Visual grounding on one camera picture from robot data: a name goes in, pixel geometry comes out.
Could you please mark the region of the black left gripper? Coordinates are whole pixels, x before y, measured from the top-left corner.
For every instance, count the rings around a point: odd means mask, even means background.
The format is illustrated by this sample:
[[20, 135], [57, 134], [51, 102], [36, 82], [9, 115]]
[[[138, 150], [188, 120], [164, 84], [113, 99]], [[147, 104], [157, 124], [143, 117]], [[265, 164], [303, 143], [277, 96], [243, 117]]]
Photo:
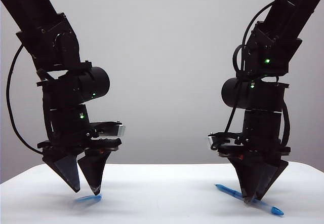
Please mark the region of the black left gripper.
[[[76, 193], [80, 190], [77, 162], [93, 194], [100, 194], [106, 161], [118, 150], [122, 136], [121, 122], [89, 121], [84, 104], [52, 109], [43, 105], [48, 139], [37, 145], [43, 161]], [[76, 156], [85, 155], [76, 162]]]

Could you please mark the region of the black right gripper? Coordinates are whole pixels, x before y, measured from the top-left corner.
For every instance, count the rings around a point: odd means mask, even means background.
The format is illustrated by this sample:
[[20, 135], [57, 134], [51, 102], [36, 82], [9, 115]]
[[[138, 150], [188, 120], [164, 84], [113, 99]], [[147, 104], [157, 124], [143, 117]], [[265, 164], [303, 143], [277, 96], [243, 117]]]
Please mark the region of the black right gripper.
[[280, 139], [281, 113], [246, 110], [241, 133], [217, 135], [218, 154], [234, 166], [246, 203], [261, 200], [289, 164], [281, 159], [291, 152], [287, 146], [290, 125], [286, 113], [284, 123]]

